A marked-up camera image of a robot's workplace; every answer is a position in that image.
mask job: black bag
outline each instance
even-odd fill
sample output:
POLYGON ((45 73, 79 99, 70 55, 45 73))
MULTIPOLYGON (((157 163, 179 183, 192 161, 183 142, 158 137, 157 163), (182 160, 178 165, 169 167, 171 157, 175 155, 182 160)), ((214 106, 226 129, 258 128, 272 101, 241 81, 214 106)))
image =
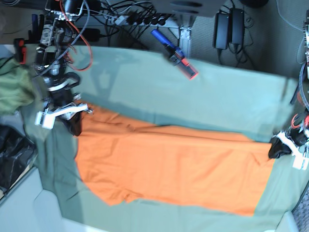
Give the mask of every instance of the black bag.
POLYGON ((31 162, 35 145, 15 129, 0 125, 0 190, 6 193, 31 162))

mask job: green cloth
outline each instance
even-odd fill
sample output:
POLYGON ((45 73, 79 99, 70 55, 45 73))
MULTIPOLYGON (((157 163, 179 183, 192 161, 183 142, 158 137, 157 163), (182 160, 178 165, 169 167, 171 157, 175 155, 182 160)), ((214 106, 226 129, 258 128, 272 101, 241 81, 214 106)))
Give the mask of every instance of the green cloth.
MULTIPOLYGON (((74 59, 83 67, 87 48, 76 49, 85 54, 74 59)), ((82 92, 83 99, 124 115, 159 125, 238 131, 257 141, 269 140, 274 130, 291 120, 294 80, 192 60, 200 74, 188 81, 160 54, 104 47, 93 47, 93 53, 93 67, 79 73, 82 83, 74 90, 82 92)), ((142 199, 108 206, 80 179, 74 161, 78 138, 59 121, 51 131, 35 126, 40 110, 42 103, 36 100, 22 108, 22 115, 26 132, 37 145, 43 188, 58 197, 63 217, 109 232, 275 229, 309 180, 309 169, 292 168, 293 157, 276 160, 253 217, 142 199)))
POLYGON ((13 114, 20 106, 29 105, 33 100, 28 70, 13 58, 0 59, 0 115, 13 114))

